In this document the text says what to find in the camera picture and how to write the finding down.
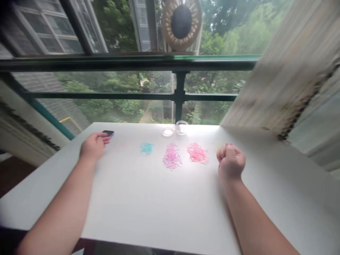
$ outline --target table surface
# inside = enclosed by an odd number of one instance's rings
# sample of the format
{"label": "table surface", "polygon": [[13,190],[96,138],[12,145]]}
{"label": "table surface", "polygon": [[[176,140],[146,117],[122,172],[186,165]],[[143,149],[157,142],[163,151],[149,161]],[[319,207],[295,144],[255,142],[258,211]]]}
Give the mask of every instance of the table surface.
{"label": "table surface", "polygon": [[[220,196],[216,151],[235,143],[247,155],[243,180],[268,216],[301,254],[338,254],[335,217],[339,183],[268,131],[189,125],[188,133],[162,136],[166,124],[93,123],[0,200],[5,227],[27,230],[45,210],[76,164],[93,132],[115,131],[99,161],[83,238],[198,254],[240,254]],[[143,142],[154,144],[149,156]],[[182,167],[166,168],[169,143]],[[186,147],[208,150],[209,164],[190,162]]]}

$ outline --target yellow pipe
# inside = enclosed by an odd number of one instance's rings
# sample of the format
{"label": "yellow pipe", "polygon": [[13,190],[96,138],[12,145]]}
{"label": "yellow pipe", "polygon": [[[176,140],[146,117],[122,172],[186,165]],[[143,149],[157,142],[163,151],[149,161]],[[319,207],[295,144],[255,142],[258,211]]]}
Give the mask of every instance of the yellow pipe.
{"label": "yellow pipe", "polygon": [[83,131],[83,130],[81,129],[81,127],[77,124],[77,122],[75,122],[71,117],[67,117],[67,118],[65,118],[65,119],[62,119],[62,120],[60,120],[59,122],[60,122],[60,123],[63,123],[63,122],[65,122],[66,120],[72,121],[72,123],[73,123],[80,131]]}

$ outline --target person's right hand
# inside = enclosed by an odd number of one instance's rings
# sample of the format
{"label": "person's right hand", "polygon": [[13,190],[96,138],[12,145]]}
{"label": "person's right hand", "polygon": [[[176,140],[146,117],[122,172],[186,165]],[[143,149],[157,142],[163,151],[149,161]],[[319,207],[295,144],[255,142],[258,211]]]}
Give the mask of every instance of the person's right hand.
{"label": "person's right hand", "polygon": [[98,160],[104,153],[105,144],[110,142],[111,137],[107,133],[93,133],[81,145],[80,157]]}
{"label": "person's right hand", "polygon": [[240,179],[245,166],[245,155],[232,143],[226,143],[218,152],[219,176],[222,180]]}

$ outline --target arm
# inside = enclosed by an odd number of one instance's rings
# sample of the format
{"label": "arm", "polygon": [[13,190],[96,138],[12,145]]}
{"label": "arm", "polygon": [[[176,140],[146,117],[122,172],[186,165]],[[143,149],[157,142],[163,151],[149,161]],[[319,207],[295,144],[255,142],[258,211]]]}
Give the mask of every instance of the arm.
{"label": "arm", "polygon": [[269,219],[241,179],[244,154],[227,143],[217,153],[219,176],[244,255],[299,255]]}
{"label": "arm", "polygon": [[82,144],[77,164],[22,240],[19,255],[71,254],[85,223],[95,166],[109,143],[106,135],[92,134]]}

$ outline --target round wicker decoration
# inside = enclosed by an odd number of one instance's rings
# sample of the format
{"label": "round wicker decoration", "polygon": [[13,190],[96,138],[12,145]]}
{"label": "round wicker decoration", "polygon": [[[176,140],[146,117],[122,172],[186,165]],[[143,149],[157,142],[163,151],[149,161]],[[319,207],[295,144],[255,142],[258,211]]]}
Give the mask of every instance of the round wicker decoration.
{"label": "round wicker decoration", "polygon": [[167,0],[162,15],[162,33],[176,51],[185,51],[196,40],[202,25],[199,0]]}

